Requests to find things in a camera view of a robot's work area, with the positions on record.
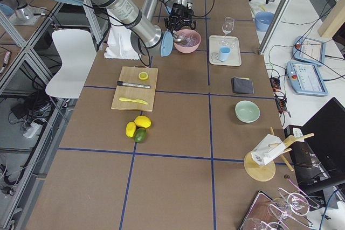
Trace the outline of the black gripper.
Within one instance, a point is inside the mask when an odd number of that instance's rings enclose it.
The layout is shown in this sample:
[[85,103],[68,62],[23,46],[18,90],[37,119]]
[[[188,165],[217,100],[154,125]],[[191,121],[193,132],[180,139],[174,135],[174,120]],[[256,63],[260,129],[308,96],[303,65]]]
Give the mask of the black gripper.
[[191,30],[196,29],[196,21],[192,20],[194,14],[192,8],[182,4],[174,3],[169,17],[164,18],[165,28],[168,31],[174,31],[175,25],[189,25]]

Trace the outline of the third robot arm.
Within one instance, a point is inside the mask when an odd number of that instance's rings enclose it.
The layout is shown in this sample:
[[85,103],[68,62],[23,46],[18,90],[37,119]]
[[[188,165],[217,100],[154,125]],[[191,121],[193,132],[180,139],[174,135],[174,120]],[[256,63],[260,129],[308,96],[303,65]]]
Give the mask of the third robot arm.
[[40,11],[26,0],[1,0],[1,11],[13,25],[34,26],[40,17]]

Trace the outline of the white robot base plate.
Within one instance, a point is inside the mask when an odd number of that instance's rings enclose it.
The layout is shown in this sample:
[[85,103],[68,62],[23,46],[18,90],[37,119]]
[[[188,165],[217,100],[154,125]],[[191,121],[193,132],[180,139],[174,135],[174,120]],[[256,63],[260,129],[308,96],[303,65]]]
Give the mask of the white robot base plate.
[[131,30],[124,26],[111,26],[104,57],[107,59],[139,60],[131,41]]

